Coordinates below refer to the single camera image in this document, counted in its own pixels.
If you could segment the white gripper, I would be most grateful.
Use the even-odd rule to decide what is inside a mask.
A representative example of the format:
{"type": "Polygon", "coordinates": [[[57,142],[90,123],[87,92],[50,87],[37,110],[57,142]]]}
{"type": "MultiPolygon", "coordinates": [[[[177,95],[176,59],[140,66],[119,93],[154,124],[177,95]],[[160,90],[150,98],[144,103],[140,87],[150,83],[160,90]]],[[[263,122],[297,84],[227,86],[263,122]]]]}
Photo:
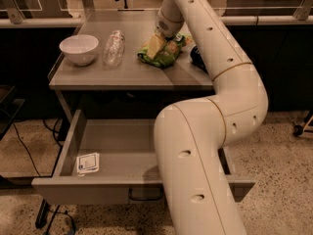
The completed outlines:
{"type": "Polygon", "coordinates": [[[178,33],[184,24],[184,19],[180,12],[170,13],[167,15],[162,10],[157,12],[156,16],[156,29],[161,33],[155,32],[149,40],[147,56],[153,60],[156,55],[165,46],[165,38],[172,38],[175,36],[175,40],[180,42],[183,39],[183,35],[178,33]]]}

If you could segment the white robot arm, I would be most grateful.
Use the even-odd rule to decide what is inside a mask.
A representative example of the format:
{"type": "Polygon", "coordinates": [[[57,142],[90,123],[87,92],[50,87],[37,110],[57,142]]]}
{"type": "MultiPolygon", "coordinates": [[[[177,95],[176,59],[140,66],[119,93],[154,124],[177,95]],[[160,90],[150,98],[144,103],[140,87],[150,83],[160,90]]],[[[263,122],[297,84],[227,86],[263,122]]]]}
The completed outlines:
{"type": "Polygon", "coordinates": [[[171,33],[189,29],[215,91],[156,117],[157,165],[176,235],[246,235],[218,151],[264,121],[265,87],[207,0],[164,0],[160,16],[171,33]]]}

